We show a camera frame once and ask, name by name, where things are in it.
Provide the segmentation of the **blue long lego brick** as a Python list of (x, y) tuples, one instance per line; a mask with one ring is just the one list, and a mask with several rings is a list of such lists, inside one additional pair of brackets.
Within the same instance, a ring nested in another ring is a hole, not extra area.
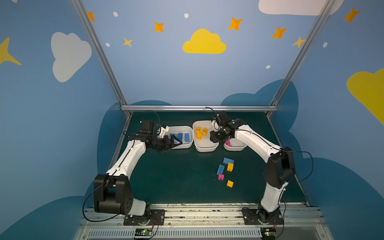
[(222, 175), (224, 173), (225, 166), (224, 165), (219, 165), (218, 170), (217, 170), (217, 175)]
[(177, 138), (177, 135), (175, 134), (171, 134), (171, 138), (174, 140), (174, 141), (179, 141), (178, 138)]
[(184, 140), (185, 140), (185, 143), (189, 143), (191, 141), (189, 133), (184, 133)]
[(183, 141), (183, 133), (178, 133), (177, 138), (182, 142)]

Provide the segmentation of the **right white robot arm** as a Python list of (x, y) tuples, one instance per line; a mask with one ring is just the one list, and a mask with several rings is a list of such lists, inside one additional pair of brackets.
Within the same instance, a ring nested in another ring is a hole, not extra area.
[(280, 212), (282, 196), (291, 180), (294, 180), (303, 193), (301, 180), (296, 173), (294, 154), (297, 151), (289, 147), (281, 147), (267, 140), (254, 131), (242, 119), (231, 119), (225, 111), (215, 113), (211, 118), (214, 128), (210, 132), (210, 141), (213, 143), (236, 139), (254, 152), (266, 163), (264, 178), (266, 188), (258, 205), (258, 219), (266, 224)]

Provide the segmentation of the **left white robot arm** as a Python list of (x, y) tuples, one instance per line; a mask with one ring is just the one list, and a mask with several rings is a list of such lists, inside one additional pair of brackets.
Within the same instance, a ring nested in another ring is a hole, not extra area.
[(168, 136), (169, 126), (142, 121), (141, 128), (129, 137), (127, 147), (117, 162), (94, 179), (94, 210), (97, 213), (143, 217), (151, 219), (150, 207), (145, 201), (134, 198), (130, 179), (139, 159), (147, 149), (164, 153), (183, 144), (178, 135)]

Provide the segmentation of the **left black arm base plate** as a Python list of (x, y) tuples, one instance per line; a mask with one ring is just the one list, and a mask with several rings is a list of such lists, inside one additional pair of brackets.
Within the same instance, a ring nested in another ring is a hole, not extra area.
[(165, 220), (165, 210), (155, 209), (149, 210), (143, 216), (127, 215), (124, 219), (124, 226), (163, 226)]

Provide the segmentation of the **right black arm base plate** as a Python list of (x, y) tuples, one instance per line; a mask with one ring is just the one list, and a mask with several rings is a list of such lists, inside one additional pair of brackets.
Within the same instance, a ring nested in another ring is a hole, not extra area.
[(274, 212), (267, 212), (264, 209), (242, 208), (245, 225), (282, 225), (284, 223), (283, 214), (280, 209)]

